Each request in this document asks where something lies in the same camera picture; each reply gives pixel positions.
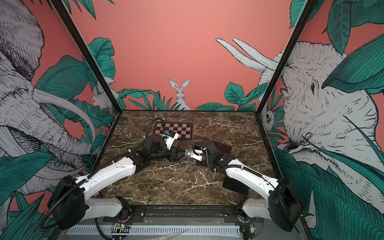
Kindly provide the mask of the purple smartphone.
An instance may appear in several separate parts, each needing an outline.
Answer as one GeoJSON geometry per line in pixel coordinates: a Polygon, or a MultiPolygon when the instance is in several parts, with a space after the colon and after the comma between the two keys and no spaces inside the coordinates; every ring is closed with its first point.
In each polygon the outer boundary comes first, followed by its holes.
{"type": "Polygon", "coordinates": [[[247,197],[249,195],[249,187],[230,177],[225,177],[223,181],[223,188],[239,195],[247,197]]]}

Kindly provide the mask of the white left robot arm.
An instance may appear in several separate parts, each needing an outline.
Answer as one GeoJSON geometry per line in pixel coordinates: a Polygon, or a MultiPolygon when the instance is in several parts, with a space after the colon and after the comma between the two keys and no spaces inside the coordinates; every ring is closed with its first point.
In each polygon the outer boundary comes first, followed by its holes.
{"type": "Polygon", "coordinates": [[[151,165],[152,161],[178,160],[178,150],[172,147],[178,133],[163,130],[163,135],[146,134],[142,143],[104,168],[98,167],[92,173],[74,178],[63,177],[48,202],[48,212],[41,218],[37,230],[45,232],[52,228],[69,229],[87,219],[111,218],[123,226],[133,211],[126,200],[117,196],[111,199],[91,197],[107,186],[139,173],[151,165]]]}

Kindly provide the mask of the black smartphone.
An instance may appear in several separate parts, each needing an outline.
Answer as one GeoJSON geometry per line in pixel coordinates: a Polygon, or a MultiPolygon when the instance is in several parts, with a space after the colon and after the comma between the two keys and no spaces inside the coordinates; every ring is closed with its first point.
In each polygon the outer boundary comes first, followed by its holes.
{"type": "Polygon", "coordinates": [[[225,145],[223,143],[215,142],[215,145],[216,145],[217,149],[222,153],[230,154],[232,151],[231,146],[225,145]]]}

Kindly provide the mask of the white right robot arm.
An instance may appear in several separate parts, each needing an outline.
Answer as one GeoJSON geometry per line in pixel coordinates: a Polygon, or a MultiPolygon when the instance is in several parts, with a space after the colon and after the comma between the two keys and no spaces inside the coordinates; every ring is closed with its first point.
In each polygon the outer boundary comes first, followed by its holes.
{"type": "Polygon", "coordinates": [[[292,182],[268,177],[251,169],[231,154],[221,152],[216,142],[211,140],[193,144],[192,152],[212,173],[222,174],[230,181],[229,190],[240,193],[248,188],[264,199],[260,203],[247,199],[238,210],[240,221],[246,223],[251,219],[264,218],[272,220],[286,232],[297,228],[296,222],[302,214],[303,205],[292,182]]]}

